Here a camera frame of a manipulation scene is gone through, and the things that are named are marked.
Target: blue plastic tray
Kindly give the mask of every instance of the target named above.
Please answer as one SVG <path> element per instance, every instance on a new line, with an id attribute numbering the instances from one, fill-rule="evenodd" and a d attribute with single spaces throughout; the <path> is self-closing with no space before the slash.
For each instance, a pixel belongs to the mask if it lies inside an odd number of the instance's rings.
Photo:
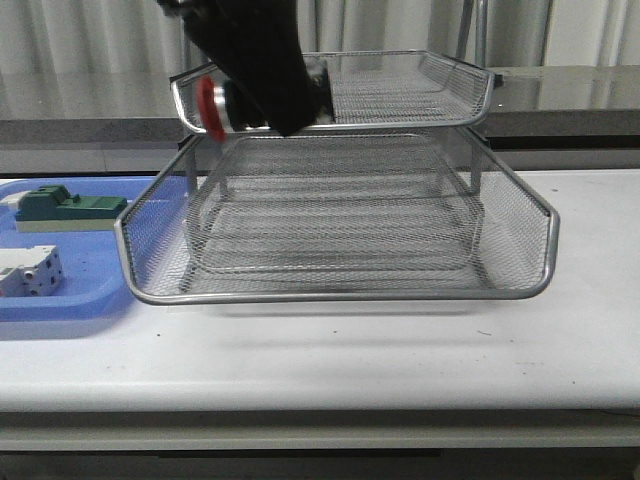
<path id="1" fill-rule="evenodd" d="M 36 178 L 0 185 L 0 198 L 45 184 L 72 194 L 116 195 L 133 200 L 152 177 Z M 0 206 L 0 247 L 57 245 L 64 280 L 49 297 L 0 298 L 0 321 L 76 320 L 96 317 L 132 300 L 122 276 L 113 231 L 20 233 L 15 212 Z"/>

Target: mesh surface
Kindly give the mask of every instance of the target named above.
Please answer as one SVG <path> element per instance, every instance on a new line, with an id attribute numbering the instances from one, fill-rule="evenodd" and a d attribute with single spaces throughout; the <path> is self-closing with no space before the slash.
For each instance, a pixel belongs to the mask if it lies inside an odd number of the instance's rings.
<path id="1" fill-rule="evenodd" d="M 461 148 L 473 168 L 422 135 L 240 140 L 195 194 L 168 175 L 126 219 L 137 286 L 424 298 L 535 286 L 548 212 L 484 150 Z"/>
<path id="2" fill-rule="evenodd" d="M 422 54 L 370 60 L 365 55 L 328 61 L 336 123 L 464 124 L 485 106 L 486 72 Z"/>

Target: stacked mesh tray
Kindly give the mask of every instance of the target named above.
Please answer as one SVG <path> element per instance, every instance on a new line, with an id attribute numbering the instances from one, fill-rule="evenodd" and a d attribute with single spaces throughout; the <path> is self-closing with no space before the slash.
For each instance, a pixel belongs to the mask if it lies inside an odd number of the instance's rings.
<path id="1" fill-rule="evenodd" d="M 252 132 L 222 146 L 205 137 L 185 145 L 118 219 L 133 292 L 172 304 L 510 299 L 544 289 L 555 211 L 467 129 L 424 128 L 482 115 L 491 75 L 407 56 L 419 75 L 398 69 L 397 52 L 373 63 L 370 54 L 336 56 L 330 74 L 345 93 L 336 99 L 332 89 L 345 123 L 286 139 Z M 441 63 L 426 68 L 434 58 Z M 427 75 L 439 80 L 420 83 Z M 382 83 L 415 86 L 385 93 Z M 433 116 L 429 91 L 449 98 Z"/>

